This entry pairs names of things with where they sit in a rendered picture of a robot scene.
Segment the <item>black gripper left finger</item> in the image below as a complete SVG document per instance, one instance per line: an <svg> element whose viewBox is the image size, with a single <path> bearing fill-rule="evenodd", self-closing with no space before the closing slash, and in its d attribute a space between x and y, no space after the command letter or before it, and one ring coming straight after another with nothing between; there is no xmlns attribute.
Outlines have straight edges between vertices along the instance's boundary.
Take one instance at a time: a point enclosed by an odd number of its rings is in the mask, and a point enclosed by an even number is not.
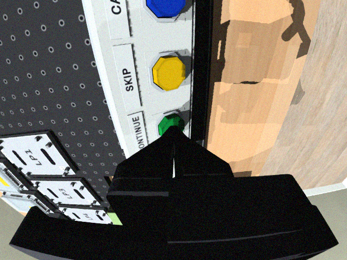
<svg viewBox="0 0 347 260"><path fill-rule="evenodd" d="M172 179L173 168L174 126L170 126L160 138L119 163L113 179L120 176Z"/></svg>

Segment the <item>dark grey perforated base plate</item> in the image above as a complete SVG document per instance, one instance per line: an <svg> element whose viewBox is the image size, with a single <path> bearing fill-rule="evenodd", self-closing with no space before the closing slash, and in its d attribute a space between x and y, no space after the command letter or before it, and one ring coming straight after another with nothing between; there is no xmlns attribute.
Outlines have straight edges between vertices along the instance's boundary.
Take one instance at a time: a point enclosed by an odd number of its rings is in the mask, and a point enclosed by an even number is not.
<svg viewBox="0 0 347 260"><path fill-rule="evenodd" d="M191 139L206 138L214 0L196 0ZM94 57L82 0L0 0L0 137L50 131L101 205L126 159ZM62 213L61 213L62 214ZM68 220L69 216L62 214Z"/></svg>

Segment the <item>white control panel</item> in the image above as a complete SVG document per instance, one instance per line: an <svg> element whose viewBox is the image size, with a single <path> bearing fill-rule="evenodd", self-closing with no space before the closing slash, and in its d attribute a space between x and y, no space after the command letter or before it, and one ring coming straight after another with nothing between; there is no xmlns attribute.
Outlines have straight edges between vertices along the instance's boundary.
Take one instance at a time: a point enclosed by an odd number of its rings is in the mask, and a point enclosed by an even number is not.
<svg viewBox="0 0 347 260"><path fill-rule="evenodd" d="M191 138L195 0L82 0L126 159L177 125Z"/></svg>

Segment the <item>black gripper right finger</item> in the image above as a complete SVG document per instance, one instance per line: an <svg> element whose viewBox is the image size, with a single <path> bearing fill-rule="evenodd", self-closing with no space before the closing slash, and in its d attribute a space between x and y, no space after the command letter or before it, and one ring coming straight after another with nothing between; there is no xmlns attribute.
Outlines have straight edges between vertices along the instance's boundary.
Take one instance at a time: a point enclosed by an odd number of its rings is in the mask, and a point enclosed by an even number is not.
<svg viewBox="0 0 347 260"><path fill-rule="evenodd" d="M173 126L175 179L234 177L230 165Z"/></svg>

